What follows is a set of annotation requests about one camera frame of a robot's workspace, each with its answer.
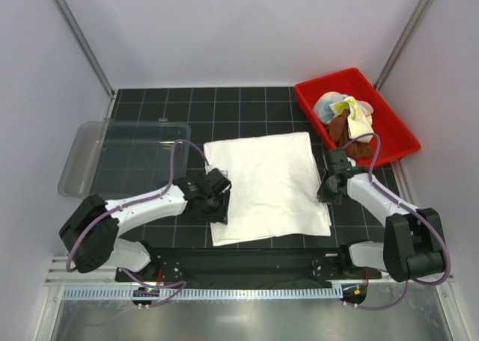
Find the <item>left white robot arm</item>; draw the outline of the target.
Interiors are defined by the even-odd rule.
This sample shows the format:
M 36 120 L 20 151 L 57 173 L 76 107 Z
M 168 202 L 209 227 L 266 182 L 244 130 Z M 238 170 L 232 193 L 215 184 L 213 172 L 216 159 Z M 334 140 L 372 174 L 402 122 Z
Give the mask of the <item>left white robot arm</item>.
M 226 224 L 231 187 L 227 171 L 207 167 L 203 173 L 129 198 L 86 197 L 59 231 L 69 254 L 66 270 L 86 274 L 112 266 L 142 281 L 154 279 L 158 256 L 147 243 L 128 241 L 123 234 L 183 214 L 202 223 Z

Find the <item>large white towel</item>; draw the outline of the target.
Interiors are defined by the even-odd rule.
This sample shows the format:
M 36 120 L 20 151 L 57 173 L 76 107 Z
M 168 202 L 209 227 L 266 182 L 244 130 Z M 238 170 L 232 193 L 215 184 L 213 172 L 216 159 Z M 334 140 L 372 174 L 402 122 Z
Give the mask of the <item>large white towel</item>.
M 231 181 L 228 221 L 211 226 L 213 246 L 293 234 L 330 236 L 307 132 L 213 141 L 204 145 L 204 154 L 206 171 L 217 168 Z

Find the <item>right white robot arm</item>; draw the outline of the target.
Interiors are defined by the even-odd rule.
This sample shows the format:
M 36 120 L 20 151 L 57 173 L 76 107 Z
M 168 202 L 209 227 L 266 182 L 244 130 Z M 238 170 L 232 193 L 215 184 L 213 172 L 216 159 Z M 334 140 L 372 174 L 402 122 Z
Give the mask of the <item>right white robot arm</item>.
M 439 213 L 420 209 L 387 189 L 364 166 L 355 166 L 342 149 L 324 155 L 325 175 L 317 192 L 321 203 L 340 206 L 350 199 L 361 204 L 384 228 L 381 242 L 360 241 L 341 247 L 338 272 L 354 278 L 364 268 L 387 272 L 405 282 L 440 274 L 440 284 L 451 273 Z

